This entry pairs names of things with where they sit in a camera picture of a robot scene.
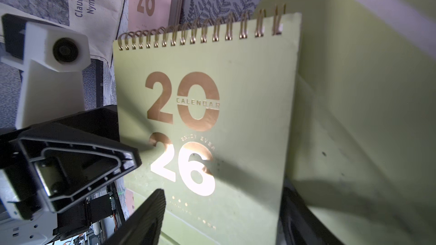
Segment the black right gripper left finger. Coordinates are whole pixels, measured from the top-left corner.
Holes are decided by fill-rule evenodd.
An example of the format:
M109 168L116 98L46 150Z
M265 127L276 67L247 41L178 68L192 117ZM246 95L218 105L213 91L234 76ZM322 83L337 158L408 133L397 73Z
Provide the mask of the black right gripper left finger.
M165 192L163 189L157 189L104 244L157 245L165 209Z

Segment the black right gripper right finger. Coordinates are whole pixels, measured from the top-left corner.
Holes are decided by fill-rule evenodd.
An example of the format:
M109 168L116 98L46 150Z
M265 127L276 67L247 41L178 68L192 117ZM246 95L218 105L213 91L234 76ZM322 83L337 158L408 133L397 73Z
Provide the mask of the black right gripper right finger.
M343 244L307 207L288 178L284 178L277 230L279 245Z

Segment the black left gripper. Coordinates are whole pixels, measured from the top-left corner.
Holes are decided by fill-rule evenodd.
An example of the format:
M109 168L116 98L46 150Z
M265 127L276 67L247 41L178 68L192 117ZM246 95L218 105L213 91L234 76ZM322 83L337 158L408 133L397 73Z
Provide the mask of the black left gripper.
M115 105L2 129L1 202L19 220L62 213L140 165L139 151L119 142Z

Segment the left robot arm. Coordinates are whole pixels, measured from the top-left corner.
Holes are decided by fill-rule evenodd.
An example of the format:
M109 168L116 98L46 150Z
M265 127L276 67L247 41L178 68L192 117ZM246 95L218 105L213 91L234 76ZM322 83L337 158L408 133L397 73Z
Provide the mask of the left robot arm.
M1 129L1 243L46 245L121 214L115 182L140 164L115 105Z

